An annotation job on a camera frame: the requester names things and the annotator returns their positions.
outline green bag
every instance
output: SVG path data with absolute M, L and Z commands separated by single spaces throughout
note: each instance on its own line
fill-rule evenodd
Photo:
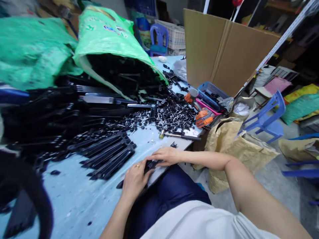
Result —
M 281 119 L 290 125 L 294 120 L 304 117 L 319 109 L 319 94 L 308 94 L 286 105 L 286 111 Z
M 73 57 L 76 65 L 81 67 L 94 79 L 125 96 L 112 83 L 97 74 L 89 62 L 87 55 L 110 53 L 117 56 L 138 59 L 149 65 L 159 74 L 161 80 L 168 84 L 163 73 L 143 50 L 133 34 L 133 22 L 119 17 L 113 10 L 102 7 L 88 6 L 80 15 L 79 43 Z
M 79 75 L 77 41 L 60 18 L 0 18 L 0 81 L 19 90 L 54 86 L 58 75 Z

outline black cable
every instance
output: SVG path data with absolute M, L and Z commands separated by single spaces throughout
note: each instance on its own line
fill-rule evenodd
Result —
M 49 239 L 53 228 L 52 205 L 41 179 L 31 165 L 0 151 L 0 175 L 15 181 L 25 190 L 39 216 L 39 239 Z

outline floor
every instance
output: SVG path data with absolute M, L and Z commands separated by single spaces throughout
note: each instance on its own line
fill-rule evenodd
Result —
M 258 113 L 258 111 L 259 110 L 252 112 L 250 117 Z M 279 121 L 285 133 L 282 138 L 289 139 L 300 135 L 297 124 L 292 123 L 291 125 L 286 125 L 282 120 Z M 258 130 L 258 128 L 250 131 L 249 133 L 253 137 L 265 142 L 272 138 L 271 135 L 265 132 L 256 135 L 256 130 Z M 277 152 L 281 153 L 278 141 L 272 142 L 270 145 L 275 148 Z M 255 177 L 273 196 L 275 196 L 300 220 L 301 224 L 313 238 L 319 238 L 319 207 L 308 204 L 309 200 L 313 200 L 317 196 L 317 190 L 305 179 L 284 177 L 281 174 L 281 171 L 289 170 L 289 168 L 285 166 L 286 162 L 288 162 L 288 160 L 280 154 L 263 169 L 258 171 Z M 185 165 L 184 163 L 180 164 L 180 167 L 196 183 L 201 183 L 204 186 L 214 207 L 222 208 L 232 213 L 237 212 L 229 189 L 218 194 L 213 194 L 209 190 L 208 169 L 194 171 L 190 164 Z

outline lap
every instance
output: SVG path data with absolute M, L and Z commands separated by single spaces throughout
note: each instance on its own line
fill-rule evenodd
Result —
M 191 200 L 211 204 L 208 194 L 178 165 L 172 165 L 134 204 L 128 238 L 142 237 L 167 211 Z

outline blue plastic basket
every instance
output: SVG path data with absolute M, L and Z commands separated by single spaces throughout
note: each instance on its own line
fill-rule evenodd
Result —
M 225 94 L 223 91 L 218 89 L 216 86 L 214 86 L 211 82 L 205 82 L 204 84 L 200 85 L 198 88 L 198 94 L 199 96 L 205 100 L 207 103 L 209 103 L 215 110 L 220 111 L 219 105 L 217 102 L 209 98 L 203 91 L 206 91 L 209 94 L 218 94 L 221 98 L 226 99 L 229 96 Z

